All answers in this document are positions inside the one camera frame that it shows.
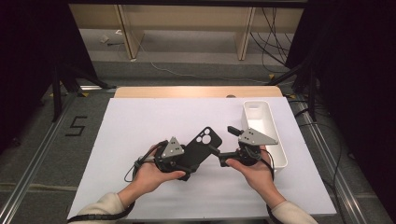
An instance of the sleeve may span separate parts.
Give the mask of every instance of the sleeve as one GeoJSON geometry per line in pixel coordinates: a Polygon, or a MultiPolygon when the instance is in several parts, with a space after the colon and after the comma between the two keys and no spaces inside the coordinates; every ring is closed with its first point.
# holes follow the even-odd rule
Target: sleeve
{"type": "MultiPolygon", "coordinates": [[[[85,206],[78,212],[79,215],[87,214],[102,214],[102,215],[112,215],[118,214],[124,210],[124,207],[120,201],[119,195],[117,193],[105,194],[97,203],[91,203],[85,206]]],[[[98,220],[98,221],[76,221],[72,223],[76,224],[109,224],[116,223],[117,220],[98,220]]]]}
{"type": "Polygon", "coordinates": [[[285,201],[272,209],[273,215],[284,224],[314,224],[317,223],[295,203],[285,201]]]}

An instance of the table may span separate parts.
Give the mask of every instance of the table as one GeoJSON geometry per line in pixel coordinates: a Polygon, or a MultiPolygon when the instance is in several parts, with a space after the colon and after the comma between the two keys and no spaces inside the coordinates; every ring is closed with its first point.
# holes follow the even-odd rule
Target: table
{"type": "MultiPolygon", "coordinates": [[[[69,217],[108,191],[125,187],[127,183],[123,178],[134,160],[150,143],[158,142],[158,138],[170,138],[168,135],[174,134],[183,144],[208,124],[223,139],[220,150],[235,148],[237,141],[227,133],[225,123],[240,125],[242,103],[246,100],[265,100],[272,108],[279,139],[289,159],[288,166],[276,174],[280,192],[309,214],[335,214],[289,104],[277,87],[124,87],[117,90],[107,107],[69,217]],[[225,99],[227,95],[239,98],[225,99]]],[[[218,159],[209,156],[189,181],[166,182],[142,196],[127,219],[210,220],[267,216],[264,202],[245,179],[231,168],[219,167],[218,159]]]]}

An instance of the white paper sheet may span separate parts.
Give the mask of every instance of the white paper sheet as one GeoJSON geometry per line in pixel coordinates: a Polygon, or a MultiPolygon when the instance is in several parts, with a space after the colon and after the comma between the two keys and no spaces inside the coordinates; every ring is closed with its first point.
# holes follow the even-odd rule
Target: white paper sheet
{"type": "MultiPolygon", "coordinates": [[[[312,161],[290,106],[281,97],[111,99],[78,187],[69,217],[108,192],[128,183],[124,176],[150,146],[175,136],[188,144],[204,127],[223,140],[221,152],[235,151],[237,138],[227,132],[241,129],[243,103],[264,100],[272,109],[288,165],[276,174],[276,186],[311,215],[332,215],[335,209],[312,161]]],[[[136,201],[127,219],[141,221],[235,219],[268,217],[265,203],[230,167],[209,156],[187,181],[170,181],[136,201]]]]}

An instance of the black cable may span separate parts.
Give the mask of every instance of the black cable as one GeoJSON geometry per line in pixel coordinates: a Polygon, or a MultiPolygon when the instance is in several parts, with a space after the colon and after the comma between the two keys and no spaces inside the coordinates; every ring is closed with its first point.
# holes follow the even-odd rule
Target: black cable
{"type": "Polygon", "coordinates": [[[275,178],[274,158],[272,157],[271,153],[270,153],[269,151],[267,151],[266,149],[260,149],[260,150],[266,152],[266,153],[268,154],[268,156],[270,157],[270,159],[271,159],[271,164],[272,164],[272,165],[268,164],[268,162],[265,161],[264,159],[260,159],[260,161],[261,161],[262,163],[264,163],[264,164],[268,167],[268,169],[269,169],[270,172],[271,172],[271,177],[272,177],[272,179],[274,180],[274,178],[275,178]]]}
{"type": "Polygon", "coordinates": [[[75,217],[71,217],[67,219],[67,223],[75,222],[75,221],[94,221],[94,220],[118,220],[122,217],[128,216],[131,213],[132,209],[134,209],[134,203],[131,203],[123,212],[114,215],[105,215],[105,214],[86,214],[79,215],[75,217]]]}
{"type": "Polygon", "coordinates": [[[299,101],[299,100],[295,100],[295,101],[288,101],[289,103],[308,103],[308,101],[299,101]]]}
{"type": "MultiPolygon", "coordinates": [[[[282,46],[280,45],[279,40],[277,39],[277,36],[276,36],[276,26],[275,26],[275,21],[276,21],[276,8],[273,7],[273,24],[272,24],[272,25],[270,24],[270,22],[269,22],[269,20],[268,20],[268,18],[267,18],[267,15],[266,15],[266,13],[265,13],[263,7],[262,7],[262,14],[264,15],[264,18],[266,19],[267,24],[268,24],[268,26],[269,26],[269,28],[270,28],[270,31],[271,31],[270,34],[273,34],[273,36],[274,36],[274,38],[275,38],[276,45],[277,45],[277,50],[278,50],[278,52],[279,52],[279,56],[280,56],[280,58],[282,59],[283,63],[285,63],[285,60],[283,59],[282,53],[280,52],[280,49],[283,49],[283,48],[282,48],[282,46]]],[[[286,55],[285,51],[282,50],[282,52],[283,52],[283,54],[285,55],[285,57],[287,58],[287,55],[286,55]]]]}
{"type": "Polygon", "coordinates": [[[256,40],[256,38],[253,36],[252,33],[250,33],[251,37],[253,38],[254,42],[256,42],[256,44],[260,47],[260,49],[262,49],[266,54],[268,54],[268,56],[270,56],[271,58],[273,58],[274,60],[276,60],[277,62],[279,62],[282,65],[285,65],[284,63],[282,63],[277,57],[275,57],[274,55],[272,55],[270,52],[268,52],[265,48],[262,47],[262,45],[259,44],[259,42],[256,40]]]}
{"type": "Polygon", "coordinates": [[[131,167],[131,169],[129,169],[129,171],[126,173],[125,177],[124,177],[124,181],[125,182],[132,182],[134,180],[134,176],[136,175],[137,171],[139,170],[140,166],[145,162],[145,159],[149,156],[149,154],[151,154],[151,152],[153,152],[155,149],[158,149],[159,147],[165,146],[167,144],[168,141],[161,141],[160,143],[158,143],[157,145],[155,145],[154,147],[152,147],[142,158],[138,159],[137,161],[134,162],[134,165],[131,167]],[[132,172],[132,179],[131,180],[127,180],[126,177],[128,176],[129,173],[132,172]]]}
{"type": "Polygon", "coordinates": [[[270,72],[270,73],[285,73],[285,72],[276,72],[276,71],[273,71],[273,70],[269,69],[267,66],[265,66],[265,64],[264,64],[264,51],[262,51],[262,67],[263,67],[265,70],[267,70],[268,72],[270,72]]]}
{"type": "Polygon", "coordinates": [[[341,138],[339,137],[338,132],[333,127],[331,127],[329,125],[326,125],[326,124],[322,124],[322,123],[306,123],[306,124],[299,125],[299,127],[301,128],[301,127],[304,127],[304,126],[312,126],[312,125],[324,126],[324,127],[328,128],[329,130],[331,130],[338,138],[338,146],[340,147],[340,149],[339,149],[340,152],[338,154],[338,158],[337,158],[337,161],[335,163],[334,174],[332,175],[332,185],[329,185],[329,186],[331,187],[331,189],[334,192],[334,197],[335,197],[335,200],[336,200],[336,203],[337,203],[337,206],[338,206],[338,210],[340,212],[341,219],[343,220],[343,223],[347,224],[344,212],[343,212],[341,204],[340,204],[340,202],[338,200],[338,196],[337,196],[338,194],[337,194],[336,186],[335,186],[335,180],[336,180],[337,173],[338,173],[338,167],[340,165],[340,161],[341,161],[341,157],[342,157],[342,153],[343,153],[343,145],[342,145],[342,142],[341,142],[341,138]]]}
{"type": "Polygon", "coordinates": [[[290,40],[290,38],[288,37],[287,34],[285,34],[285,37],[289,40],[289,43],[291,43],[291,40],[290,40]]]}
{"type": "Polygon", "coordinates": [[[264,39],[262,39],[262,36],[260,35],[260,33],[256,33],[256,35],[259,37],[259,39],[262,40],[262,42],[265,43],[265,45],[271,46],[271,47],[276,48],[276,49],[279,49],[279,48],[280,48],[280,46],[275,46],[275,45],[273,45],[273,44],[270,44],[270,43],[268,42],[268,37],[267,37],[267,40],[264,40],[264,39]]]}
{"type": "Polygon", "coordinates": [[[332,193],[334,194],[334,199],[335,199],[335,202],[336,202],[336,204],[337,204],[337,206],[338,206],[338,210],[340,211],[340,216],[341,216],[341,219],[343,220],[343,223],[345,223],[345,224],[347,224],[347,221],[346,221],[346,219],[345,219],[345,216],[344,216],[344,212],[343,212],[343,210],[341,209],[341,203],[340,203],[340,200],[338,199],[338,193],[337,193],[337,188],[335,188],[334,186],[332,186],[332,184],[330,184],[329,182],[327,182],[325,179],[323,179],[322,178],[322,181],[323,181],[323,183],[325,183],[327,186],[329,186],[329,188],[332,190],[332,193]]]}
{"type": "Polygon", "coordinates": [[[124,43],[107,43],[107,46],[114,46],[114,45],[123,45],[124,43]]]}
{"type": "Polygon", "coordinates": [[[295,114],[294,117],[297,118],[297,117],[299,117],[300,115],[302,115],[302,114],[303,114],[304,112],[306,112],[306,111],[308,111],[308,108],[303,109],[303,110],[297,112],[297,114],[295,114]]]}

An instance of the cable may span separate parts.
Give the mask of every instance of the cable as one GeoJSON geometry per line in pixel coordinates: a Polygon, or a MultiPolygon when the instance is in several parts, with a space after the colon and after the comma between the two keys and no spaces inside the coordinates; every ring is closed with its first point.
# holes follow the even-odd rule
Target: cable
{"type": "Polygon", "coordinates": [[[339,203],[339,200],[338,200],[338,194],[337,194],[337,191],[336,191],[336,187],[335,187],[335,180],[336,180],[336,177],[337,177],[337,173],[338,173],[338,167],[339,167],[339,165],[340,165],[340,161],[341,161],[341,157],[342,157],[342,153],[343,153],[343,145],[342,145],[342,142],[341,142],[341,138],[339,137],[339,135],[338,135],[338,132],[333,128],[333,127],[331,127],[331,126],[329,126],[329,125],[326,125],[326,124],[322,124],[322,123],[306,123],[306,124],[301,124],[301,125],[299,125],[299,127],[301,128],[301,127],[304,127],[304,126],[312,126],[312,125],[321,125],[321,126],[324,126],[324,127],[326,127],[326,128],[328,128],[329,130],[331,130],[336,136],[337,136],[337,138],[338,138],[338,146],[339,146],[339,154],[338,154],[338,158],[337,158],[337,161],[336,161],[336,164],[335,164],[335,168],[334,168],[334,174],[332,175],[332,185],[330,185],[329,183],[326,183],[324,180],[323,180],[323,178],[322,178],[322,180],[323,180],[323,182],[325,182],[326,184],[329,184],[329,186],[331,187],[331,189],[333,190],[333,192],[334,192],[334,196],[335,196],[335,200],[336,200],[336,203],[337,203],[337,206],[338,206],[338,210],[339,210],[339,212],[340,212],[340,216],[341,216],[341,219],[343,220],[343,223],[347,223],[346,222],[346,219],[345,219],[345,215],[344,215],[344,212],[343,212],[343,210],[342,210],[342,207],[341,207],[341,204],[339,203]]]}
{"type": "Polygon", "coordinates": [[[295,100],[295,101],[289,101],[289,103],[308,103],[308,101],[295,100]]]}
{"type": "Polygon", "coordinates": [[[283,50],[282,46],[280,45],[279,40],[277,39],[276,36],[276,26],[275,26],[275,22],[276,22],[276,7],[273,7],[273,23],[272,25],[270,24],[268,17],[265,13],[264,8],[262,7],[262,14],[264,15],[265,20],[267,21],[268,27],[270,28],[271,33],[273,34],[275,41],[276,41],[276,45],[277,45],[277,50],[279,52],[279,56],[281,57],[283,63],[285,63],[285,60],[283,59],[282,53],[280,52],[280,50],[282,49],[283,54],[285,55],[286,58],[288,58],[288,56],[286,55],[285,51],[283,50]]]}
{"type": "Polygon", "coordinates": [[[134,209],[134,203],[131,203],[124,211],[115,214],[115,215],[104,215],[104,214],[86,214],[86,215],[77,215],[75,217],[70,217],[67,219],[67,223],[76,222],[76,221],[92,221],[92,220],[118,220],[122,217],[128,216],[131,213],[132,209],[134,209]]]}
{"type": "Polygon", "coordinates": [[[276,48],[276,49],[279,49],[279,48],[280,48],[280,46],[275,46],[275,45],[273,45],[273,44],[268,43],[268,37],[269,37],[269,35],[268,35],[268,37],[267,37],[267,40],[262,39],[262,36],[260,35],[260,33],[256,33],[256,35],[265,43],[265,45],[271,46],[271,47],[276,48]]]}
{"type": "Polygon", "coordinates": [[[267,70],[268,72],[271,73],[285,73],[285,72],[276,72],[276,71],[272,71],[271,69],[267,68],[267,66],[265,66],[264,64],[264,51],[262,51],[262,67],[267,70]]]}
{"type": "Polygon", "coordinates": [[[267,84],[268,82],[264,82],[264,81],[259,81],[259,80],[255,80],[255,79],[250,79],[250,78],[227,78],[227,77],[199,77],[196,75],[190,75],[190,74],[180,74],[180,73],[176,73],[173,72],[171,70],[168,70],[166,68],[160,68],[158,66],[156,66],[154,64],[154,62],[149,58],[149,54],[146,52],[146,50],[143,48],[143,46],[140,44],[140,41],[137,40],[137,38],[134,36],[134,34],[132,34],[132,36],[134,37],[134,39],[137,41],[137,43],[139,44],[139,47],[143,50],[143,52],[148,56],[148,60],[151,63],[151,65],[159,70],[159,71],[164,71],[164,72],[168,72],[170,74],[179,76],[179,77],[196,77],[196,78],[200,78],[200,79],[221,79],[221,80],[228,80],[228,81],[251,81],[251,82],[257,82],[260,84],[267,84]]]}
{"type": "Polygon", "coordinates": [[[285,34],[285,37],[289,40],[289,43],[291,43],[291,40],[290,40],[290,38],[288,37],[287,34],[285,34]]]}
{"type": "Polygon", "coordinates": [[[152,147],[151,149],[148,150],[148,152],[141,158],[137,159],[137,161],[134,162],[134,165],[131,167],[131,169],[129,169],[129,171],[126,173],[125,177],[124,177],[124,181],[131,183],[134,180],[134,176],[136,175],[137,171],[139,170],[140,166],[145,162],[145,159],[149,156],[149,154],[151,154],[151,152],[153,152],[154,150],[158,149],[159,147],[163,147],[166,146],[166,144],[168,143],[168,141],[164,140],[161,141],[160,143],[158,143],[157,145],[155,145],[154,147],[152,147]],[[131,180],[127,180],[127,176],[129,173],[132,172],[132,179],[131,180]]]}
{"type": "Polygon", "coordinates": [[[265,161],[264,159],[260,159],[260,161],[261,161],[262,163],[264,163],[264,164],[268,167],[268,169],[269,169],[270,172],[271,172],[271,177],[272,177],[273,180],[274,180],[274,178],[275,178],[275,175],[274,175],[274,172],[275,172],[275,171],[274,171],[274,170],[275,170],[274,158],[272,157],[271,153],[270,153],[269,151],[267,151],[266,149],[260,149],[260,151],[266,152],[266,153],[268,154],[268,156],[270,157],[270,159],[271,159],[271,165],[268,164],[268,162],[265,161]]]}
{"type": "Polygon", "coordinates": [[[107,43],[107,46],[122,45],[124,43],[107,43]]]}
{"type": "Polygon", "coordinates": [[[297,114],[295,114],[294,117],[297,118],[297,117],[299,117],[300,115],[302,115],[302,114],[303,114],[304,112],[306,112],[306,111],[308,111],[308,108],[303,109],[303,110],[297,112],[297,114]]]}
{"type": "Polygon", "coordinates": [[[259,42],[256,40],[256,38],[254,38],[253,34],[250,33],[251,37],[253,38],[254,42],[256,42],[256,44],[266,53],[268,54],[268,56],[270,56],[271,58],[273,58],[275,61],[277,61],[278,63],[285,65],[284,63],[282,63],[278,58],[276,58],[274,55],[272,55],[270,52],[268,52],[265,48],[262,47],[262,45],[259,44],[259,42]]]}

